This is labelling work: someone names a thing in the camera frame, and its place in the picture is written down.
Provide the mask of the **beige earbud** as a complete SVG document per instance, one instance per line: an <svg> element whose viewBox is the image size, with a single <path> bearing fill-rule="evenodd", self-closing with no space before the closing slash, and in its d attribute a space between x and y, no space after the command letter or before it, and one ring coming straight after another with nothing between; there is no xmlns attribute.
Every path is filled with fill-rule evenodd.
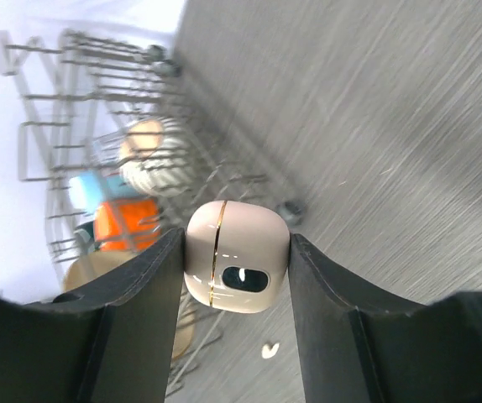
<svg viewBox="0 0 482 403"><path fill-rule="evenodd" d="M262 359L272 359L280 349L279 342L267 342L261 348Z"/></svg>

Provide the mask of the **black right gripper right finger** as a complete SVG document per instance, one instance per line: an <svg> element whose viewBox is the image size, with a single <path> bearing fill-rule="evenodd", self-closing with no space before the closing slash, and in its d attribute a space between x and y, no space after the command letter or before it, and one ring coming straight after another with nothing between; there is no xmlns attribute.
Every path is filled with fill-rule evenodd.
<svg viewBox="0 0 482 403"><path fill-rule="evenodd" d="M424 306L291 238L291 303L308 402L482 402L482 291Z"/></svg>

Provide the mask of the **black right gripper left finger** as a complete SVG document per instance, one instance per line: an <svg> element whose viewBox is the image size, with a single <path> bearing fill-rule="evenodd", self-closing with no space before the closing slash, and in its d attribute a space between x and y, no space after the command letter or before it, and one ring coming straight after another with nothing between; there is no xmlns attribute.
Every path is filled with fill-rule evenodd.
<svg viewBox="0 0 482 403"><path fill-rule="evenodd" d="M170 230L50 303L0 298L0 402L161 402L183 282Z"/></svg>

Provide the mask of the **beige earbud charging case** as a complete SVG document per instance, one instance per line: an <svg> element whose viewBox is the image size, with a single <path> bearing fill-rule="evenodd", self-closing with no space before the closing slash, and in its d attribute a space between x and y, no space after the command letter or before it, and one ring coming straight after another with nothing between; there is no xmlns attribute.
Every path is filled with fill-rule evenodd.
<svg viewBox="0 0 482 403"><path fill-rule="evenodd" d="M239 201L210 201L187 228L184 280L205 306L242 314L269 308L289 265L291 234L276 212Z"/></svg>

